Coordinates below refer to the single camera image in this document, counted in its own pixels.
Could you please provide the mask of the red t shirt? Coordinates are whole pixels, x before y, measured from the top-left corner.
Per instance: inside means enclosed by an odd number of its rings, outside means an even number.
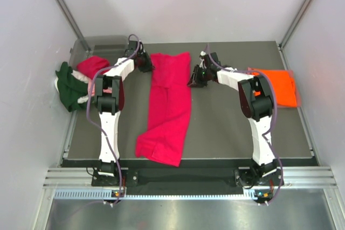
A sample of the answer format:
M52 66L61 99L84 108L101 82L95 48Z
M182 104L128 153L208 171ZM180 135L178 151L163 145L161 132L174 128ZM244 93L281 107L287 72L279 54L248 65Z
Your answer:
M92 56L77 64L77 71L93 79L95 74L103 68L109 67L110 63L107 59L99 56Z

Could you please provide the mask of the magenta t shirt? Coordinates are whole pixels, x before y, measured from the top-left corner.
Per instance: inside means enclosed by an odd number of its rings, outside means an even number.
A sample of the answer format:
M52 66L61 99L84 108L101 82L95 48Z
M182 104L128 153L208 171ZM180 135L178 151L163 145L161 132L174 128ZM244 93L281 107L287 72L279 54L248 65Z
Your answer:
M151 60L148 126L137 137L135 155L178 167L191 117L191 56L156 53Z

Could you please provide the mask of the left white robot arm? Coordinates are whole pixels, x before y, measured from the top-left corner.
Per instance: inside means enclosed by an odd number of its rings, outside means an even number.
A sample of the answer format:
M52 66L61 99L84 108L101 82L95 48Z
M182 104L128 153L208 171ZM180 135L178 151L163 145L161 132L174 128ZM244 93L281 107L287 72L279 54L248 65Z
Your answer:
M141 41L130 40L122 58L109 71L98 75L95 80L94 100L102 128L99 164L94 179L105 180L116 185L122 180L117 166L120 153L118 148L118 125L125 104L123 82L135 69L150 72L153 69L149 54Z

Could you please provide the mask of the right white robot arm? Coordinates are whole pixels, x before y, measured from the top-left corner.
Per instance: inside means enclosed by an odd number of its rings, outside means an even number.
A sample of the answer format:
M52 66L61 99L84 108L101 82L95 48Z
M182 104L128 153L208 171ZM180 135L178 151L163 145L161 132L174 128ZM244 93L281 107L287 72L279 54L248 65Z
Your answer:
M279 159L272 150L271 131L277 119L277 102L271 82L261 72L223 67L215 52L202 51L199 58L201 63L194 67L188 86L201 88L206 87L209 81L214 81L236 90L241 111L250 124L253 165L250 166L248 176L238 174L237 183L246 189L265 184L277 171L279 164Z

